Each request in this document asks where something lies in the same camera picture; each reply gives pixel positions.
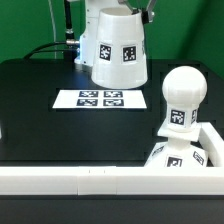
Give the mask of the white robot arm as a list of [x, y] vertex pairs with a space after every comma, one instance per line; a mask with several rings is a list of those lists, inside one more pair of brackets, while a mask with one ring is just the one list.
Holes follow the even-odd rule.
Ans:
[[84, 0], [85, 3], [85, 30], [79, 38], [80, 52], [75, 59], [81, 69], [90, 71], [93, 66], [94, 52], [96, 46], [96, 35], [98, 28], [99, 12], [101, 9], [118, 7], [129, 9], [131, 12], [140, 11], [142, 13], [143, 23], [153, 21], [153, 8], [157, 0], [148, 0], [145, 7], [141, 6], [140, 0], [137, 7], [130, 5], [128, 0]]

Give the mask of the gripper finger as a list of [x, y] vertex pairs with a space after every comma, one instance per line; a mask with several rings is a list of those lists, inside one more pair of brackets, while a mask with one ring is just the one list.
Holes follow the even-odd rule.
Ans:
[[144, 24], [151, 23], [154, 19], [155, 13], [153, 9], [157, 0], [149, 0], [147, 6], [142, 10], [142, 22]]
[[120, 5], [125, 5], [125, 6], [131, 11], [132, 14], [137, 14], [137, 13], [139, 13], [139, 10], [136, 9], [136, 8], [133, 8], [133, 7], [130, 5], [130, 3], [128, 2], [128, 0], [117, 0], [117, 1], [118, 1], [118, 3], [119, 3]]

